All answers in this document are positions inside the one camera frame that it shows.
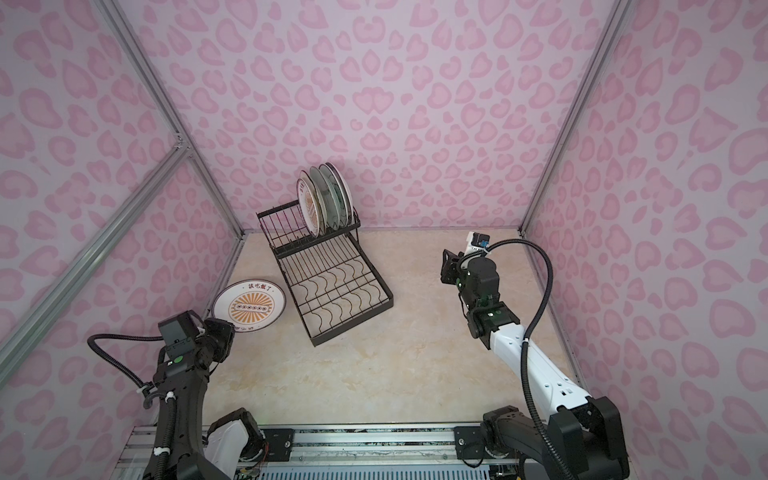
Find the orange sunburst plate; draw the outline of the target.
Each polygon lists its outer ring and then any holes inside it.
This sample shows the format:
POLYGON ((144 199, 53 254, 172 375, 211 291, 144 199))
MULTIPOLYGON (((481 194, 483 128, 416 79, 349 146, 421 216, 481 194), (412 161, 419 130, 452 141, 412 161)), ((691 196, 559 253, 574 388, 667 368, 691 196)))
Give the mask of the orange sunburst plate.
POLYGON ((264 279, 236 282, 214 300, 212 316, 234 326, 236 333, 262 330, 283 314, 286 295, 276 283, 264 279))
POLYGON ((313 205, 312 205, 312 198, 311 198, 311 196, 309 196, 309 197, 308 197, 308 200, 309 200, 309 207, 306 207, 306 206, 305 206, 305 204, 304 204, 304 201, 305 201, 305 195, 306 195, 306 186, 305 186, 304 182, 301 180, 302 171, 300 172, 300 174, 299 174, 299 178, 298 178, 298 180, 297 180, 297 183, 296 183, 297 196, 298 196, 299 206, 300 206, 300 209, 301 209, 302 215, 303 215, 303 217, 304 217, 304 222, 305 222, 305 224, 306 224, 306 226, 307 226, 307 229, 308 229, 308 231, 310 232, 310 234, 311 234, 313 237, 315 237, 315 236, 314 236, 314 235, 311 233, 310 227, 307 225, 307 220, 309 220, 309 219, 310 219, 310 216, 311 216, 311 213, 310 213, 310 212, 307 212, 307 209, 312 209, 312 208, 313 208, 313 205))

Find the dark green rim plate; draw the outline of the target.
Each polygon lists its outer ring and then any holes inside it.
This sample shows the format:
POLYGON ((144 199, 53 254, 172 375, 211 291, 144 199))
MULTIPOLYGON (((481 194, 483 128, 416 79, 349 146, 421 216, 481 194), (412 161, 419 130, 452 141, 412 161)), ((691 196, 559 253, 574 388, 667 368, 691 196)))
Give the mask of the dark green rim plate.
POLYGON ((331 162, 327 162, 326 165, 329 167, 329 169, 335 176, 336 181, 339 185, 339 189, 342 194, 344 206, 346 209, 347 225, 352 225, 355 223, 354 206, 353 206, 352 195, 350 193, 348 184, 334 164, 332 164, 331 162))

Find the light blue flower plate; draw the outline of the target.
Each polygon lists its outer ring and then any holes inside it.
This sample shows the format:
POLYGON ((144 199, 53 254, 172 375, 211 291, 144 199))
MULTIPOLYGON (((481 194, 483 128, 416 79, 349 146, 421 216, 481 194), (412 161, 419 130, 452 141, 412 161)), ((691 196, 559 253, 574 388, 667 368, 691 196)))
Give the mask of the light blue flower plate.
POLYGON ((311 167, 309 176, 313 181, 316 190, 320 194, 323 202, 323 215, 327 231, 333 231, 339 228, 339 208, 331 192, 331 185, 318 167, 311 167))

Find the cream floral rim plate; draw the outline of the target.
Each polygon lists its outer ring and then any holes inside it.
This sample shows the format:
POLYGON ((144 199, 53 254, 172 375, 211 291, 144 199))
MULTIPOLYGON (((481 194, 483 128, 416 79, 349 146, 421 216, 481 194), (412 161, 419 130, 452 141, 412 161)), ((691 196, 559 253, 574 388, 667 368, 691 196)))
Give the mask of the cream floral rim plate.
POLYGON ((306 207, 309 207, 308 197, 311 196, 313 205, 312 209, 307 209, 307 212, 311 213, 310 219, 307 220, 307 225, 315 237, 324 236, 328 228, 328 213, 320 189, 320 171, 314 166, 310 167, 309 171, 303 170, 301 180, 306 186, 304 204, 306 207))

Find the white plate quatrefoil emblem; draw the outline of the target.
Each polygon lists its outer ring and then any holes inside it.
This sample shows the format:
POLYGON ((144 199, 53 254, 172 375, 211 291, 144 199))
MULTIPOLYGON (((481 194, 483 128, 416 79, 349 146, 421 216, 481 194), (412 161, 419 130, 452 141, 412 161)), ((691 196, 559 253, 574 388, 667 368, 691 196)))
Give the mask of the white plate quatrefoil emblem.
POLYGON ((349 224, 349 211, 341 191, 341 185, 328 165, 321 165, 319 170, 328 185, 328 191, 333 206, 332 211, 335 215, 334 227, 336 229, 344 228, 349 224))

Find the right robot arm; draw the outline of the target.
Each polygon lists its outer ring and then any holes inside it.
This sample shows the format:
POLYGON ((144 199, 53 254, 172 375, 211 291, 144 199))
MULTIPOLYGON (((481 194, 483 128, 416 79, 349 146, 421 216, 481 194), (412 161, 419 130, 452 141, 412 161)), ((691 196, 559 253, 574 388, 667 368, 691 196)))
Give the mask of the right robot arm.
POLYGON ((489 248, 444 251, 440 280, 454 285, 470 334, 521 382, 527 410, 504 407, 484 415, 482 447, 491 455, 515 455, 540 464, 551 479, 626 479, 630 475, 623 423, 617 406, 597 398, 562 372, 532 339, 549 302, 553 282, 529 324, 502 301, 500 276, 489 248))

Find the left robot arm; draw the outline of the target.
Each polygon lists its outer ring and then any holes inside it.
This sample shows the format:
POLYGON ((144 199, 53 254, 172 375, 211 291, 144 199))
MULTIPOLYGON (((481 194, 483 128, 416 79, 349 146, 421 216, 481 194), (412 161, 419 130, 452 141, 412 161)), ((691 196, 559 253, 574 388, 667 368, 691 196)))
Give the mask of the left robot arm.
POLYGON ((144 479, 233 479, 240 462, 262 462, 269 447, 252 414, 239 408, 203 431, 212 365, 230 354, 234 325, 188 310, 158 325, 164 357, 153 376, 159 404, 144 479))

